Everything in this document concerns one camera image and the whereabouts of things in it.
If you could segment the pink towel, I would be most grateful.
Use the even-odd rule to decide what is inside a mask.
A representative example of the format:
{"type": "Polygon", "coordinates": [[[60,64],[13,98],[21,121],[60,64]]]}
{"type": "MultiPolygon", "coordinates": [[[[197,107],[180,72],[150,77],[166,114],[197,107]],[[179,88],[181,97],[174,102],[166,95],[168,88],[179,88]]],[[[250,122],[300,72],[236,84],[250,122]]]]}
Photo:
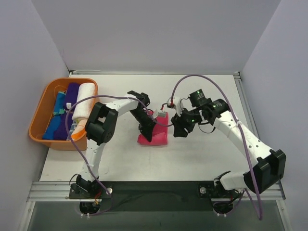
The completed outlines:
{"type": "MultiPolygon", "coordinates": [[[[162,125],[168,125],[169,121],[168,113],[166,118],[158,117],[156,118],[156,120],[158,123],[162,125]]],[[[148,142],[141,134],[139,134],[137,143],[143,146],[163,146],[167,145],[168,143],[167,137],[168,137],[168,127],[156,124],[153,129],[152,141],[148,142]]]]}

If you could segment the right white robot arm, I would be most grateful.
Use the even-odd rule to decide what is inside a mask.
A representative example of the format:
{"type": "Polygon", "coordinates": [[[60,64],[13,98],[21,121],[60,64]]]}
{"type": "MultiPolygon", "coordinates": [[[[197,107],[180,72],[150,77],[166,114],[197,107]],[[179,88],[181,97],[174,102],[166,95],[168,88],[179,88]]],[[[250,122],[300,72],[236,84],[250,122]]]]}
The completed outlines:
{"type": "Polygon", "coordinates": [[[229,105],[223,100],[212,101],[202,90],[188,96],[193,109],[184,107],[181,98],[167,101],[176,113],[171,118],[174,137],[186,138],[195,125],[210,124],[222,132],[248,161],[247,172],[226,171],[214,179],[215,195],[224,197],[235,189],[249,189],[261,194],[283,178],[286,155],[282,150],[273,150],[256,137],[237,117],[233,116],[229,105]]]}

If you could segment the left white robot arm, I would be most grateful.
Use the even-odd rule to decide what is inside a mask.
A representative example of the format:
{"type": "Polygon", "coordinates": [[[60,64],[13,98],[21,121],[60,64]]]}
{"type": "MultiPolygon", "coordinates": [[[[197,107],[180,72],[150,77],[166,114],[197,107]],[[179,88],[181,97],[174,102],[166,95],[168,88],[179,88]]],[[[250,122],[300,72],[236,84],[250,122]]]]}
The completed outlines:
{"type": "Polygon", "coordinates": [[[111,98],[115,101],[95,103],[85,125],[87,148],[86,153],[82,154],[84,165],[77,176],[76,186],[86,198],[92,198],[101,188],[106,188],[99,181],[99,165],[104,147],[115,133],[118,117],[130,112],[139,123],[139,132],[147,141],[152,141],[156,120],[146,109],[150,104],[149,96],[131,90],[124,97],[111,98]]]}

